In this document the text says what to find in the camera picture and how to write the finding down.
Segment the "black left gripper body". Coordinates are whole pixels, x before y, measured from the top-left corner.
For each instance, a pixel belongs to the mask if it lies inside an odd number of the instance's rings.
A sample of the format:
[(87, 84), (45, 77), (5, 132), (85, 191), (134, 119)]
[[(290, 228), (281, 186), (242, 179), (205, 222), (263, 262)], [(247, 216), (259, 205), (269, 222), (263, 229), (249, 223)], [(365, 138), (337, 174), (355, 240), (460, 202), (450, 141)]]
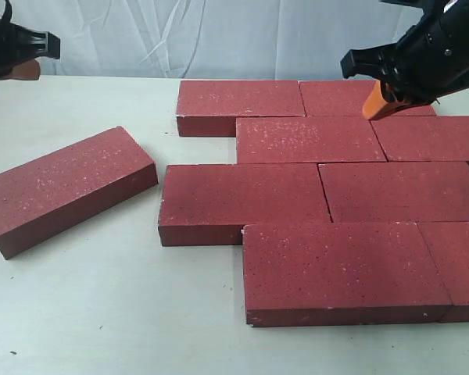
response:
[(61, 41), (46, 31), (31, 30), (12, 22), (13, 8), (9, 0), (0, 16), (0, 80), (11, 80), (7, 76), (14, 66), (32, 59), (45, 57), (59, 59)]

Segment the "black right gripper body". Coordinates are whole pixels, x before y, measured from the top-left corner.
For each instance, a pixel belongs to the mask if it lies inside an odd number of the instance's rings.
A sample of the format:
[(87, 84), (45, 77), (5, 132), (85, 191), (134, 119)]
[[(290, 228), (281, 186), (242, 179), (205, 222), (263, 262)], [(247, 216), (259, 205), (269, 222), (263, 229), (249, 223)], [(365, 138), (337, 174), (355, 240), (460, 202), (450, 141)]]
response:
[(469, 89), (469, 0), (391, 3), (423, 15), (396, 43), (349, 50), (343, 77), (373, 77), (417, 104)]

